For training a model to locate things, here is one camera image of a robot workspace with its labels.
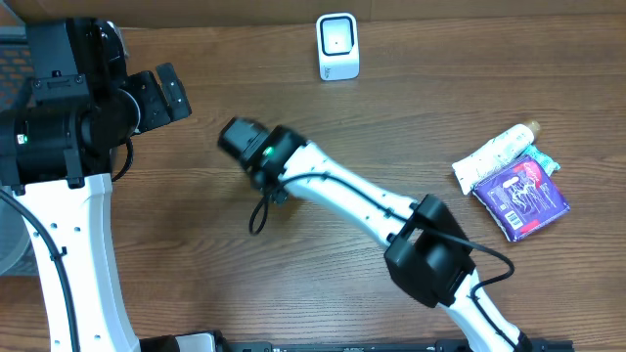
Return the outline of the white tube gold cap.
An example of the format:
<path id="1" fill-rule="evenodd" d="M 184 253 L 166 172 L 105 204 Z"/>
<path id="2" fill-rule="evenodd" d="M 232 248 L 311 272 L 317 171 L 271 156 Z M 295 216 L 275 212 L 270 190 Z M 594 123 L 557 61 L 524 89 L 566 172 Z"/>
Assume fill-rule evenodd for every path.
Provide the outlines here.
<path id="1" fill-rule="evenodd" d="M 469 156 L 452 164 L 454 174 L 467 196 L 474 186 L 516 159 L 539 136 L 536 120 L 519 123 L 487 141 Z"/>

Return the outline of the purple sanitary pad pack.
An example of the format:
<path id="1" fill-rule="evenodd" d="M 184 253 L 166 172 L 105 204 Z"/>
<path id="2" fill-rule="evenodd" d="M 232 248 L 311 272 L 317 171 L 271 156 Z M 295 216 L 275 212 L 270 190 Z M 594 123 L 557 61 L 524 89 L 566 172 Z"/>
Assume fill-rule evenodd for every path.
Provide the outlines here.
<path id="1" fill-rule="evenodd" d="M 570 205 L 544 168 L 523 156 L 473 189 L 509 242 L 519 242 L 555 222 Z"/>

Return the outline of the teal wet wipes pack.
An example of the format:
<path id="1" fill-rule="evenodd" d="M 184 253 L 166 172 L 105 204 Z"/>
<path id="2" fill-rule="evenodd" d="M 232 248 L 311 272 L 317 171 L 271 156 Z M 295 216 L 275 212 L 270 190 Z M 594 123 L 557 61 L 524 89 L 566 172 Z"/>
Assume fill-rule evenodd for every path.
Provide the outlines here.
<path id="1" fill-rule="evenodd" d="M 552 176 L 555 172 L 560 171 L 560 164 L 541 152 L 535 145 L 530 145 L 525 152 L 542 166 L 548 176 Z"/>

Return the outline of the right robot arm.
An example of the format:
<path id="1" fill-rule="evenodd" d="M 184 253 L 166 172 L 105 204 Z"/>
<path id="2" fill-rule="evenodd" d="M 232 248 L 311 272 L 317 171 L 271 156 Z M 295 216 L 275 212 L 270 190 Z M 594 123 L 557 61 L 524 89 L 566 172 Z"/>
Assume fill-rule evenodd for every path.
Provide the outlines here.
<path id="1" fill-rule="evenodd" d="M 254 216 L 288 196 L 316 203 L 369 235 L 383 251 L 390 278 L 411 298 L 440 308 L 463 332 L 473 351 L 529 351 L 526 334 L 500 313 L 470 254 L 503 254 L 470 242 L 447 205 L 433 195 L 399 196 L 344 168 L 314 142 L 283 125 L 269 130 L 235 118 L 218 145 L 232 156 L 262 198 Z"/>

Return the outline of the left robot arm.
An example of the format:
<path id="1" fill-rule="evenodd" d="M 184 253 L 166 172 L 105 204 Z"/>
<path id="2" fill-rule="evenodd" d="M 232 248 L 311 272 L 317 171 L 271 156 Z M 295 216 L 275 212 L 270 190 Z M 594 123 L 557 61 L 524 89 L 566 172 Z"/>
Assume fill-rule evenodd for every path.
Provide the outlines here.
<path id="1" fill-rule="evenodd" d="M 34 249 L 54 351 L 214 351 L 201 331 L 139 338 L 112 245 L 112 152 L 188 117 L 171 64 L 129 74 L 116 26 L 94 18 L 30 24 L 32 94 L 1 114 L 2 199 Z"/>

